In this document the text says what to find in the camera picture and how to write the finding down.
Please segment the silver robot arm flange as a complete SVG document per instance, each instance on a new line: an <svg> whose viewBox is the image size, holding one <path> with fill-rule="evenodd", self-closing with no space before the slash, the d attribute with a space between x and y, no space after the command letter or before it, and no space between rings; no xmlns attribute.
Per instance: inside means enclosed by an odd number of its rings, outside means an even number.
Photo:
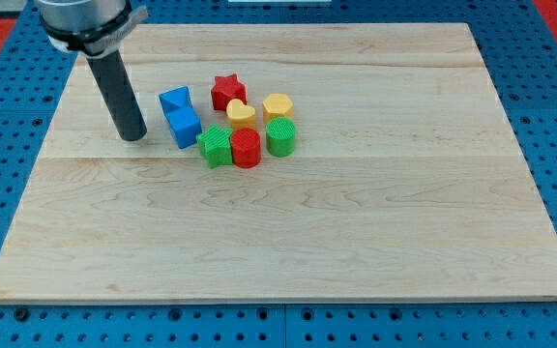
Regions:
<svg viewBox="0 0 557 348"><path fill-rule="evenodd" d="M146 20L145 6L129 0L36 0L40 22L50 42L65 53L90 59L118 50L121 41Z"/></svg>

